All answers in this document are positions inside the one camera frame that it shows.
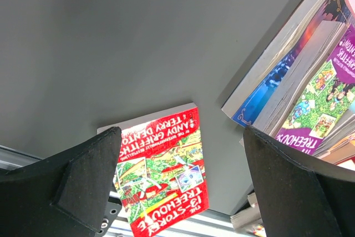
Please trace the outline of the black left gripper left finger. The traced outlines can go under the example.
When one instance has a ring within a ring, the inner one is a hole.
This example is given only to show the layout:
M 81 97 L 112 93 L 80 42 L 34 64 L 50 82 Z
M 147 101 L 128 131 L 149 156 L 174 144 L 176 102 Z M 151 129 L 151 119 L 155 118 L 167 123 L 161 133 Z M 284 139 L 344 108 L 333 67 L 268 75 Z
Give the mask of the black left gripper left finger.
M 1 168 L 1 236 L 95 236 L 120 147 L 121 129 L 111 127 L 33 164 Z

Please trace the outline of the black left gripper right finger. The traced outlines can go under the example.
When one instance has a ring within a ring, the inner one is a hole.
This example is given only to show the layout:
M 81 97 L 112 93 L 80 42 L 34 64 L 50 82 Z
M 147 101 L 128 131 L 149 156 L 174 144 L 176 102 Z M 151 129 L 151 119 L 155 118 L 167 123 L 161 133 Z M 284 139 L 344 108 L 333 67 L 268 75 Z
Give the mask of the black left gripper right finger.
M 354 171 L 252 126 L 243 139 L 267 236 L 354 236 Z

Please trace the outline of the purple 117-storey treehouse book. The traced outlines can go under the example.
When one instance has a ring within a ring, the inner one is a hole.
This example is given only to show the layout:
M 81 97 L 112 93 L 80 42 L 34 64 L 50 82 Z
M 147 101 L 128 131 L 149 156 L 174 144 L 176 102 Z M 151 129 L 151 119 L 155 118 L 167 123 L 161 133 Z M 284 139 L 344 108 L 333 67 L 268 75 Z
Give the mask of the purple 117-storey treehouse book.
M 313 154 L 354 102 L 354 26 L 323 21 L 253 123 Z

